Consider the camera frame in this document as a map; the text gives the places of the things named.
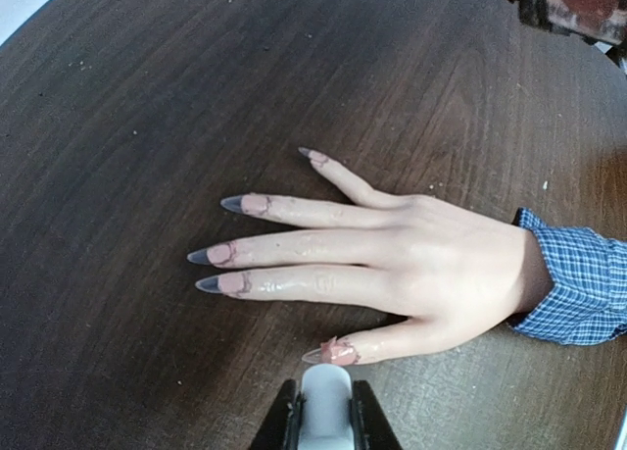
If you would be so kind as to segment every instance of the fingernail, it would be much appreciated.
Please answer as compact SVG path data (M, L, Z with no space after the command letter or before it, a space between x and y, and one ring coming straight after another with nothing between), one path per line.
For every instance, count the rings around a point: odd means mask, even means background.
M312 150L301 146L300 148L298 148L298 152L301 153L306 158L309 158Z
M320 357L321 363L340 367L354 365L360 360L360 355L348 339L337 340L336 337L320 344Z
M217 275L203 278L196 282L196 288L207 293L221 293L217 284Z
M248 273L234 272L232 274L214 275L196 282L196 288L207 293L221 293L239 298L240 295L251 291L251 282Z
M209 265L207 249L199 249L198 251L187 254L187 260L192 264L200 264L201 266Z
M232 257L231 248L228 244L219 244L218 246L210 247L207 249L205 258L209 259L209 262L215 266L224 264Z
M244 211L242 210L242 198L243 195L236 195L234 197L224 198L219 202L223 209L228 210L229 212L242 214Z
M322 349L314 349L305 354L301 360L306 364L317 365L322 363Z
M229 212L258 217L267 212L270 198L266 195L249 193L247 195L225 198L219 204Z
M360 360L360 354L347 339L337 340L336 337L333 337L331 340L320 344L319 349L305 354L302 360L312 365L333 364L346 367L356 364Z
M318 151L314 151L313 149L301 147L298 148L298 151L306 158L309 158L309 160L312 161L312 164L317 168L321 168L329 161L328 156Z

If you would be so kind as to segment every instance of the dark wood surface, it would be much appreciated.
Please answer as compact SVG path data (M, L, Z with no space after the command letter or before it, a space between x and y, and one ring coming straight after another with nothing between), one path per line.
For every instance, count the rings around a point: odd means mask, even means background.
M245 448L305 351L385 321L193 287L187 252L282 229L222 196L343 200L298 145L625 239L626 128L619 69L505 0L54 0L0 48L0 448ZM626 345L502 326L351 373L408 449L605 449Z

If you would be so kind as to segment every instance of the knuckle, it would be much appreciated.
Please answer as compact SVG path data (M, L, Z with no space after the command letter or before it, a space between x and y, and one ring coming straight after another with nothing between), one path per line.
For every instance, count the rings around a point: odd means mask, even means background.
M336 290L337 278L326 272L315 272L313 274L313 291L320 297L328 297Z

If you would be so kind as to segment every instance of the shirt cuff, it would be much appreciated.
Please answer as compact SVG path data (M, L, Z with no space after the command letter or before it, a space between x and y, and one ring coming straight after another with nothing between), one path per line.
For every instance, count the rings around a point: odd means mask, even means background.
M560 344L592 345L627 332L627 247L586 227L549 227L531 211L514 224L534 233L554 282L514 330Z

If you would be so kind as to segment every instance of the stiletto nail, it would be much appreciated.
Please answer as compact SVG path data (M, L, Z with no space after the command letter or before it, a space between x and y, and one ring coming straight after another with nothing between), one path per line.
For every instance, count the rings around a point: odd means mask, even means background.
M319 349L312 350L302 358L308 364L334 364L341 367L354 365L360 361L360 354L348 339L331 340L320 344Z
M322 363L322 349L314 349L305 354L301 360L306 364L317 365Z
M207 255L207 249L199 249L198 251L190 252L189 254L187 254L187 260L192 264L208 266L209 257Z
M242 214L244 211L242 210L242 198L243 195L236 195L234 197L224 198L219 202L223 209L228 210L229 212Z
M306 158L309 158L310 157L310 153L312 152L312 150L308 149L308 148L304 148L303 146L301 146L300 148L298 148L298 152L301 153Z
M217 275L198 280L196 282L196 288L207 293L221 293L219 286L217 285Z

